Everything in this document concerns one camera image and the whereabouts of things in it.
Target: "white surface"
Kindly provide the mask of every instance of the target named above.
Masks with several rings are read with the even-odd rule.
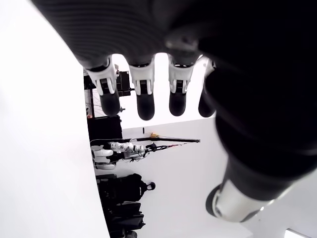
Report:
[[[119,65],[120,71],[128,71],[129,65],[122,55],[113,55],[113,62]],[[203,88],[203,78],[206,71],[204,64],[206,59],[200,59],[196,63],[191,82],[187,90],[186,111],[180,117],[173,116],[169,111],[169,81],[168,81],[168,56],[165,53],[158,53],[155,56],[155,83],[154,83],[154,101],[155,115],[149,121],[140,119],[137,111],[137,99],[135,92],[131,92],[131,96],[120,97],[120,104],[126,110],[120,113],[122,120],[121,127],[134,128],[142,126],[151,126],[158,124],[167,124],[181,121],[203,119],[198,112],[198,104]],[[94,93],[94,104],[99,105],[98,93]],[[104,116],[100,107],[95,107],[96,116]]]
[[[149,136],[149,132],[202,141],[151,153],[139,162],[118,162],[114,171],[106,172],[119,176],[139,173],[144,181],[153,181],[157,185],[140,201],[146,225],[137,231],[138,237],[251,237],[252,234],[240,224],[218,220],[205,208],[208,194],[222,182],[227,161],[215,132],[214,119],[146,127],[145,136]],[[123,130],[124,138],[142,135],[142,128]]]
[[[109,237],[82,67],[28,1],[0,1],[0,35],[0,237]]]
[[[284,238],[290,228],[306,236],[317,237],[317,173],[299,181],[283,198],[275,201],[243,225],[254,238]]]
[[[285,231],[285,236],[284,238],[303,238],[304,236],[300,236],[298,234],[295,234],[291,231]]]

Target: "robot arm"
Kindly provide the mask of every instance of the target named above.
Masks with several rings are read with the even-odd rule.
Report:
[[[212,1],[212,7],[207,0],[33,3],[92,72],[103,71],[105,59],[114,53],[134,59],[158,52],[172,52],[175,57],[182,51],[203,54],[215,63],[205,79],[200,112],[208,116],[217,111],[216,127],[229,160],[223,183],[207,199],[212,215],[243,222],[316,169],[314,3],[222,0]],[[170,67],[171,94],[175,80],[176,88],[182,80],[184,94],[190,68],[178,79],[172,73],[178,68]],[[95,80],[97,86],[101,81],[102,77]],[[105,85],[113,91],[108,80]],[[152,84],[146,89],[145,95],[153,95]]]

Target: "white wall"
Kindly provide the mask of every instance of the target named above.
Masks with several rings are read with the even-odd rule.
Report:
[[[25,0],[0,1],[0,237],[108,238],[82,67]]]
[[[112,56],[115,64],[119,65],[120,71],[129,71],[129,65],[122,55]],[[151,126],[158,124],[174,123],[203,119],[198,112],[198,104],[203,88],[203,79],[206,71],[207,59],[199,60],[194,68],[191,82],[188,86],[186,111],[180,117],[174,117],[169,112],[169,82],[168,82],[168,57],[165,53],[158,53],[155,57],[155,83],[154,83],[154,101],[155,115],[150,121],[144,121],[139,118],[136,103],[136,94],[131,92],[131,96],[120,97],[120,104],[126,110],[120,113],[123,129]],[[98,103],[98,93],[95,92],[95,104]],[[95,107],[96,116],[104,115],[100,107]]]
[[[287,228],[309,237],[317,237],[317,173],[299,181],[280,200],[266,207],[243,225],[254,238],[284,238]]]
[[[145,132],[201,139],[201,143],[151,153],[139,162],[118,162],[115,171],[108,172],[119,176],[139,173],[144,180],[157,185],[141,199],[146,225],[137,231],[139,238],[247,238],[252,235],[240,224],[217,220],[205,209],[207,195],[222,182],[227,161],[213,118],[150,126]],[[123,137],[142,137],[142,128],[123,130]]]

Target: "robotic arm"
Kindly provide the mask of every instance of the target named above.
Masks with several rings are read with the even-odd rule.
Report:
[[[207,198],[206,209],[213,216],[246,221],[316,169],[313,2],[33,3],[87,70],[100,96],[111,98],[103,106],[104,111],[114,108],[109,115],[119,108],[112,54],[123,54],[131,65],[138,97],[145,96],[138,102],[143,119],[154,115],[152,61],[136,59],[170,54],[170,110],[175,116],[185,110],[195,57],[203,54],[212,60],[214,71],[205,79],[199,111],[208,116],[217,110],[218,135],[229,155],[222,184]]]

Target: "black bag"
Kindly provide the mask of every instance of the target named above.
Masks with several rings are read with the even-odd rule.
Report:
[[[154,190],[154,182],[147,185],[138,174],[132,174],[122,178],[100,180],[98,184],[100,198],[112,203],[123,203],[125,201],[139,201],[147,190]]]

